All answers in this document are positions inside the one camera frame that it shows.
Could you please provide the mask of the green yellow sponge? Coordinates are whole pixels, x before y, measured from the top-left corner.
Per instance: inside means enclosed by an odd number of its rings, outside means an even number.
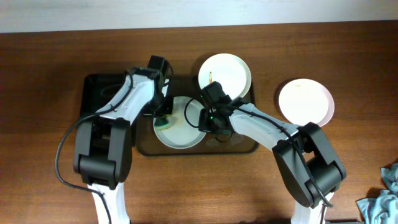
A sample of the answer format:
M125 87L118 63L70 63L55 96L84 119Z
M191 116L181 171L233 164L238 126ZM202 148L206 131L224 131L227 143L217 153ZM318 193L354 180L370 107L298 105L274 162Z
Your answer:
M154 128L158 130L164 130L171 128L176 123L174 116L162 116L154 120Z

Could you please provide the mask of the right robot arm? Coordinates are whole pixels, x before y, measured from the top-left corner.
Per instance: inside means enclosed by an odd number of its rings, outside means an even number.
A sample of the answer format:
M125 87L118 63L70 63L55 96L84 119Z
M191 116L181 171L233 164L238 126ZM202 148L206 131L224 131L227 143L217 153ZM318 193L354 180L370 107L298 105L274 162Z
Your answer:
M315 123L285 123L242 98L231 99L220 83L200 91L205 107L198 129L231 137L247 136L272 151L288 192L295 199L291 223L325 223L330 199L346 178L346 169L325 133Z

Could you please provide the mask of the white plate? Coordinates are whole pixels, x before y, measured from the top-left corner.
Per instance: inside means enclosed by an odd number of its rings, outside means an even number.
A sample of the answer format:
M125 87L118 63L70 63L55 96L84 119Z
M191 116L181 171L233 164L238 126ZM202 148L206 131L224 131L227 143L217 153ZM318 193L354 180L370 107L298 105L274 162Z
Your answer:
M307 123L324 126L335 112L330 91L321 83L307 78L287 82L279 92L277 101L283 116L290 123L300 126Z
M233 54L216 54L206 59L198 72L201 89L213 82L221 84L223 91L235 99L244 97L251 87L251 71L244 60Z

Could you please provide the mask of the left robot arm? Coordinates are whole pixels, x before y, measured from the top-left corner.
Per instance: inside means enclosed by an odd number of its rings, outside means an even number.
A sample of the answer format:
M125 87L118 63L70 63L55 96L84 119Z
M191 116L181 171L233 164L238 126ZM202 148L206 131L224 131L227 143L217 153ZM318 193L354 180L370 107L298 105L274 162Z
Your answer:
M73 169L91 192L99 223L130 223L124 182L132 164L132 125L139 115L172 113L167 89L173 70L153 55L146 67L125 72L118 92L94 114L80 120L76 131Z

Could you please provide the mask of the pale blue plate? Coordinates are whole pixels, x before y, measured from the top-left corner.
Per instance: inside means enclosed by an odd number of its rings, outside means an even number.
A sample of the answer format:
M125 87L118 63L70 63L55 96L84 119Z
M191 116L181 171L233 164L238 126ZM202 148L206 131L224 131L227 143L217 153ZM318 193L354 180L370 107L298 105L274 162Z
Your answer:
M195 146L206 135L197 128L200 111L203 108L203 105L193 98L176 96L172 114L166 115L174 116L176 123L164 130L154 128L155 135L161 143L174 149L188 149Z

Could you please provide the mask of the white plate back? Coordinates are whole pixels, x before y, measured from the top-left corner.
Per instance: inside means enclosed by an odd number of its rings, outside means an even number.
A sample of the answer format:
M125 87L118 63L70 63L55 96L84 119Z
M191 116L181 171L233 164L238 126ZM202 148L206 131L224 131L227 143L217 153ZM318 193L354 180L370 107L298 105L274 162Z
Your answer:
M216 54L206 59L198 72L201 89L213 82L221 84L223 91L235 99L244 97L251 87L251 71L244 60L233 54Z

